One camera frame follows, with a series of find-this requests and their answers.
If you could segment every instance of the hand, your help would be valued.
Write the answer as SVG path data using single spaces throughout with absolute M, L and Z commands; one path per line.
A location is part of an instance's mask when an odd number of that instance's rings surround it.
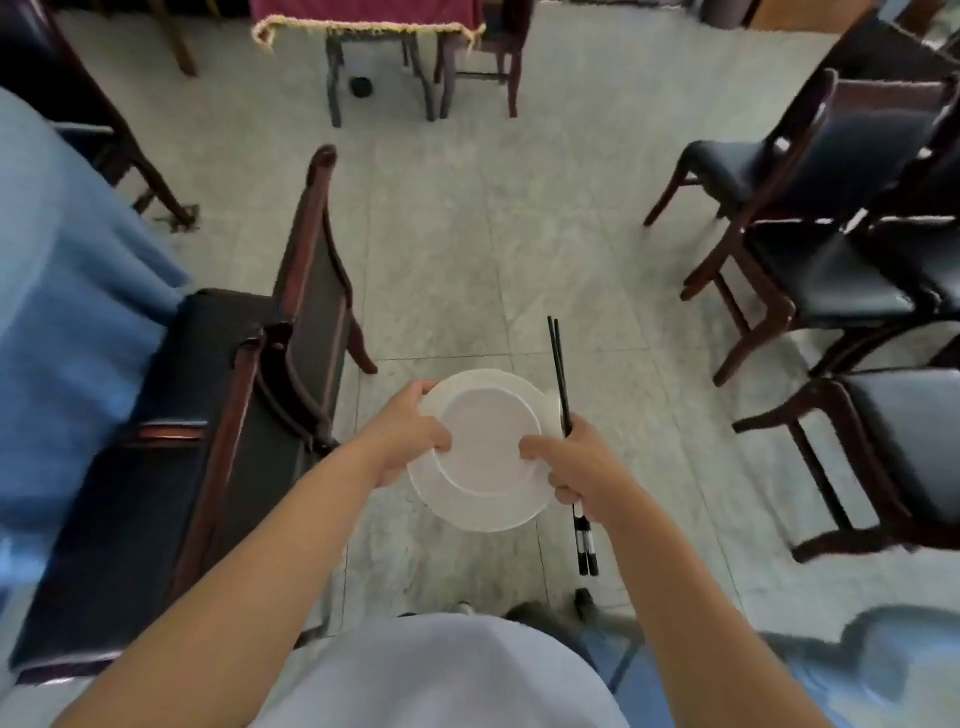
M 354 438 L 376 459 L 381 476 L 378 488 L 391 485 L 407 463 L 436 448 L 447 452 L 450 432 L 433 417 L 424 417 L 417 408 L 420 398 L 437 386 L 435 381 L 414 381 L 387 402 Z
M 550 466 L 550 484 L 563 505 L 582 501 L 591 521 L 609 523 L 623 494 L 636 487 L 634 477 L 610 452 L 597 431 L 579 415 L 570 415 L 573 431 L 565 440 L 527 435 L 520 457 L 539 458 Z

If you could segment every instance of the blue cloth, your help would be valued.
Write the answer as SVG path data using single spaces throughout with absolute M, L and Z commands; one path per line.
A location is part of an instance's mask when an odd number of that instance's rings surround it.
M 130 416 L 189 277 L 92 167 L 0 89 L 0 587 L 40 577 Z

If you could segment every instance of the person's left hand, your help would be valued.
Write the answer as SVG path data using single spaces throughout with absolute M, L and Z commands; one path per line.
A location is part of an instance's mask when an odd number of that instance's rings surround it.
M 448 452 L 450 431 L 436 418 L 424 417 L 417 409 L 420 398 L 437 386 L 435 381 L 414 381 L 387 402 L 387 405 L 357 434 L 355 441 L 376 458 L 382 475 L 377 484 L 393 484 L 407 463 L 436 448 Z

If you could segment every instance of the person's right hand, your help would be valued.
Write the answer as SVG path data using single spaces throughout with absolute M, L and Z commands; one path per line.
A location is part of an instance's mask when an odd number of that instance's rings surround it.
M 563 505 L 578 501 L 591 521 L 609 523 L 620 509 L 624 494 L 636 487 L 630 471 L 616 459 L 593 426 L 570 415 L 573 431 L 564 440 L 527 435 L 520 440 L 520 457 L 539 458 L 550 466 L 550 484 Z

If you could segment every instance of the chair backrest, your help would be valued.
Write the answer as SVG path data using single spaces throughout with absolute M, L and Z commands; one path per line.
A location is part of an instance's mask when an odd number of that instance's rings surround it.
M 865 12 L 817 67 L 833 68 L 841 79 L 861 81 L 940 81 L 960 63 L 934 50 L 899 25 Z
M 853 218 L 933 136 L 956 84 L 841 81 L 824 71 L 792 110 L 805 115 L 754 204 L 764 214 Z
M 937 127 L 930 155 L 911 163 L 897 185 L 870 205 L 883 217 L 960 217 L 960 105 Z
M 49 121 L 128 131 L 41 0 L 0 0 L 0 86 Z
M 503 0 L 503 27 L 511 36 L 519 38 L 521 47 L 530 33 L 536 6 L 537 0 Z
M 332 417 L 346 350 L 353 287 L 333 243 L 327 206 L 337 150 L 314 155 L 274 287 L 280 321 L 292 326 L 293 386 L 322 422 Z

